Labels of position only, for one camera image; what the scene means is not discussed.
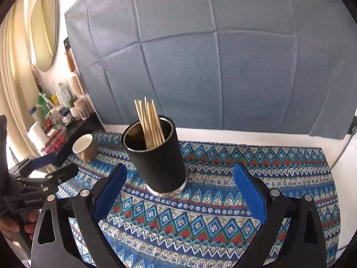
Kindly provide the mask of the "person's left hand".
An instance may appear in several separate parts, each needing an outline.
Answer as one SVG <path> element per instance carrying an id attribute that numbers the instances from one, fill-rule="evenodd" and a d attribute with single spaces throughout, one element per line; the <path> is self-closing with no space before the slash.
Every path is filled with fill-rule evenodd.
<path id="1" fill-rule="evenodd" d="M 31 240 L 33 239 L 35 233 L 39 214 L 39 210 L 29 212 L 28 223 L 24 225 L 24 231 L 26 231 Z M 0 219 L 0 226 L 3 236 L 5 236 L 5 238 L 10 240 L 11 242 L 14 242 L 14 234 L 20 231 L 19 224 L 7 215 L 3 215 Z"/>

